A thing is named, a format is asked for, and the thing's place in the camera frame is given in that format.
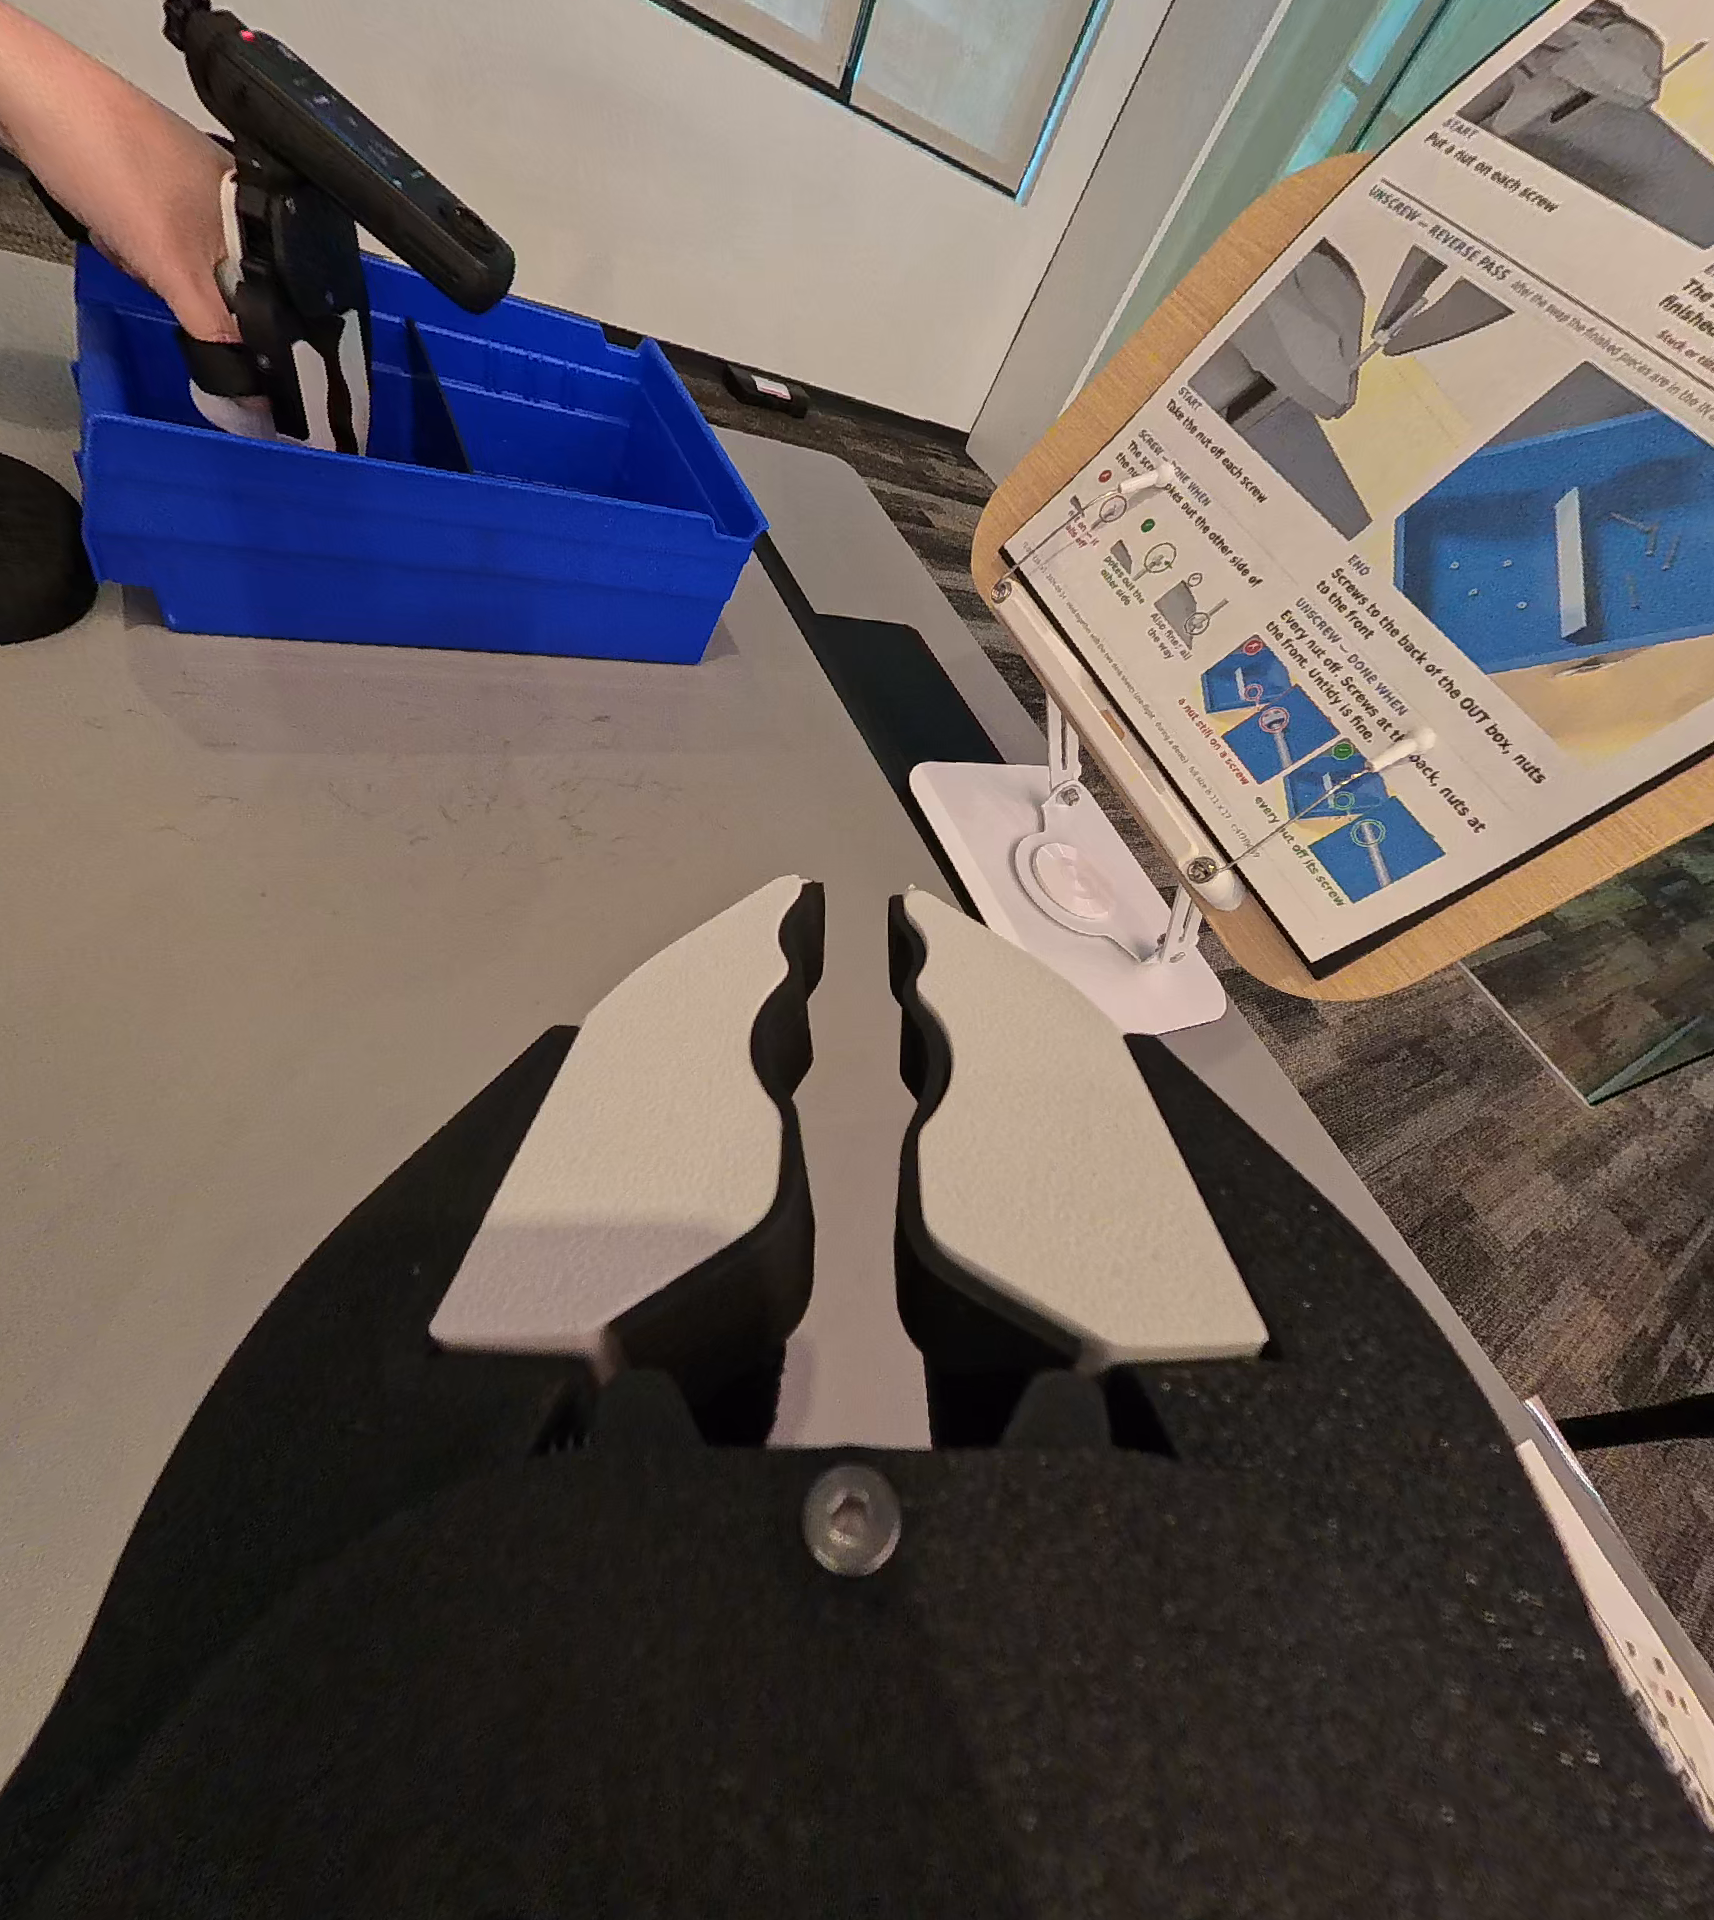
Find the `wooden instruction board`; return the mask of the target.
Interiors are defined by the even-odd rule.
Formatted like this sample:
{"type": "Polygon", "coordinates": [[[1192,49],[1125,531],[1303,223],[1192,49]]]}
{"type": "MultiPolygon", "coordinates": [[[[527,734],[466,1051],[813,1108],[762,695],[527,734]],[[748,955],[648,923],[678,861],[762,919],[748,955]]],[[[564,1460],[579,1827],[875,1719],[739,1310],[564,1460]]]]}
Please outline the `wooden instruction board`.
{"type": "Polygon", "coordinates": [[[1714,4],[1262,191],[972,575],[1228,955],[1413,984],[1714,819],[1714,4]]]}

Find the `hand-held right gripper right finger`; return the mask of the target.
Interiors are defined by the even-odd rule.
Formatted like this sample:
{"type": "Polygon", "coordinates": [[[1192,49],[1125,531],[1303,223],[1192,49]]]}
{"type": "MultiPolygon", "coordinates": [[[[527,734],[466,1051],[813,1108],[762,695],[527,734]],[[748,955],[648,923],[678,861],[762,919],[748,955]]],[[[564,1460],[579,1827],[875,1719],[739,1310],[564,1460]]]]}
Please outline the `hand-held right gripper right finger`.
{"type": "Polygon", "coordinates": [[[1131,1035],[932,893],[888,904],[914,1119],[893,1226],[935,1446],[995,1446],[1035,1380],[1253,1361],[1269,1327],[1131,1035]]]}

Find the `large paned window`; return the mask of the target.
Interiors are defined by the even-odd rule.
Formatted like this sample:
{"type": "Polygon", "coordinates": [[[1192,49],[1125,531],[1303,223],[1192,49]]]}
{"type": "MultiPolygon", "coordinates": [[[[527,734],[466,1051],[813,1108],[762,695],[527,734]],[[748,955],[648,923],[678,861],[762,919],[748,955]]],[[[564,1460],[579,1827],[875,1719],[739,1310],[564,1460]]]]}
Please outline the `large paned window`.
{"type": "Polygon", "coordinates": [[[664,4],[1006,200],[1033,190],[1108,4],[664,4]]]}

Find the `person's left forearm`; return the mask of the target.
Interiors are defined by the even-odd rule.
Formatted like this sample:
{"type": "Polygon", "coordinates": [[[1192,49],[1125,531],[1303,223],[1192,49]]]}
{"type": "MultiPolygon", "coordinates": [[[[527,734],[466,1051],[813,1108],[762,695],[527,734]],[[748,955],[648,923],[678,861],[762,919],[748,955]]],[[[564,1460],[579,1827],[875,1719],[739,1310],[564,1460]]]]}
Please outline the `person's left forearm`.
{"type": "Polygon", "coordinates": [[[0,4],[0,144],[70,215],[82,159],[92,153],[86,113],[102,103],[108,77],[125,74],[0,4]]]}

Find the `blue plastic bin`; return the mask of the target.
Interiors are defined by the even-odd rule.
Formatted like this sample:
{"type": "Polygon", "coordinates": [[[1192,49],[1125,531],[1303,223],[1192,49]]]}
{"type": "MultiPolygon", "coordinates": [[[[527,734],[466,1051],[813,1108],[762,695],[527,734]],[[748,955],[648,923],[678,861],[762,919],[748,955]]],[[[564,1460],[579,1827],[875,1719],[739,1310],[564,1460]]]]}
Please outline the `blue plastic bin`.
{"type": "Polygon", "coordinates": [[[171,313],[75,253],[82,535],[177,633],[695,663],[764,535],[653,341],[366,255],[368,452],[195,415],[171,313]]]}

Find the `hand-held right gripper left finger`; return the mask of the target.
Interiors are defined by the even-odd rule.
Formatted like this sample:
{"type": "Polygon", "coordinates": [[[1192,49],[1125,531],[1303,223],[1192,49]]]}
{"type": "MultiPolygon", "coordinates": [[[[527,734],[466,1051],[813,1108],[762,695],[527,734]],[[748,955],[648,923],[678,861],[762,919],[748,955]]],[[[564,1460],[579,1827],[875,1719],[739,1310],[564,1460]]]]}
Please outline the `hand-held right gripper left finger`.
{"type": "Polygon", "coordinates": [[[431,1341],[660,1370],[712,1443],[762,1446],[817,1285],[796,1095],[823,964],[823,882],[775,878],[564,1032],[431,1341]]]}

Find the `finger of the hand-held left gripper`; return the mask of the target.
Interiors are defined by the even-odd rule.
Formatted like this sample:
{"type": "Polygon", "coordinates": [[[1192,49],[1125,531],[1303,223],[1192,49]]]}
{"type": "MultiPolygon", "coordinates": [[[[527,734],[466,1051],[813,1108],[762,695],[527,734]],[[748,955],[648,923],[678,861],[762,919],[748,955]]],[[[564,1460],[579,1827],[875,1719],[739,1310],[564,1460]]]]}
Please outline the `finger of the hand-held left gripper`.
{"type": "Polygon", "coordinates": [[[269,291],[269,415],[301,446],[342,446],[342,309],[269,291]]]}
{"type": "Polygon", "coordinates": [[[338,273],[321,294],[327,422],[345,455],[368,452],[368,283],[366,272],[338,273]]]}

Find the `person's left hand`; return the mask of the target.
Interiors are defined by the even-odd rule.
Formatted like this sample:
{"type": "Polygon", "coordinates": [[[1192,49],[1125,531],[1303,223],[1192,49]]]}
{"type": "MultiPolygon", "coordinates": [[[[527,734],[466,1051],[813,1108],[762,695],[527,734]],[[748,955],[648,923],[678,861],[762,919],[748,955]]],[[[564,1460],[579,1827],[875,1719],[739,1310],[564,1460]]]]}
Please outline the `person's left hand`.
{"type": "Polygon", "coordinates": [[[92,241],[159,294],[190,338],[238,345],[238,317],[219,291],[230,155],[125,77],[102,85],[86,132],[92,153],[70,207],[92,241]]]}

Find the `white board stand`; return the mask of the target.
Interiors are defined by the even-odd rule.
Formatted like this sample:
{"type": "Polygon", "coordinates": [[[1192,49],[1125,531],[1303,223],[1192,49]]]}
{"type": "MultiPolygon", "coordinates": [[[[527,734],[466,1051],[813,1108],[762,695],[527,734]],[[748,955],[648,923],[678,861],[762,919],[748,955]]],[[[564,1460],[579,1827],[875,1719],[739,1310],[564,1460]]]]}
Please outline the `white board stand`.
{"type": "Polygon", "coordinates": [[[1046,704],[1046,761],[939,761],[910,792],[972,911],[1089,994],[1125,1032],[1219,1020],[1228,994],[1198,951],[1203,911],[1168,900],[1083,777],[1083,740],[1046,704]]]}

